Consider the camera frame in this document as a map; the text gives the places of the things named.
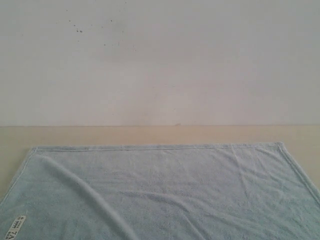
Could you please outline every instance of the care label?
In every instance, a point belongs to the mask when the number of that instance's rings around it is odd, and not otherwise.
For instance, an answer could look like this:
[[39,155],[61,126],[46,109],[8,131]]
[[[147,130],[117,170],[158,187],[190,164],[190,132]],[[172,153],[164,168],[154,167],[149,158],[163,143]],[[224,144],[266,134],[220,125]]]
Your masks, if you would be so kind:
[[20,230],[20,228],[22,227],[22,224],[24,224],[25,220],[26,220],[26,216],[18,216],[12,223],[9,231],[6,233],[5,235],[5,239],[4,240],[15,240],[16,236]]

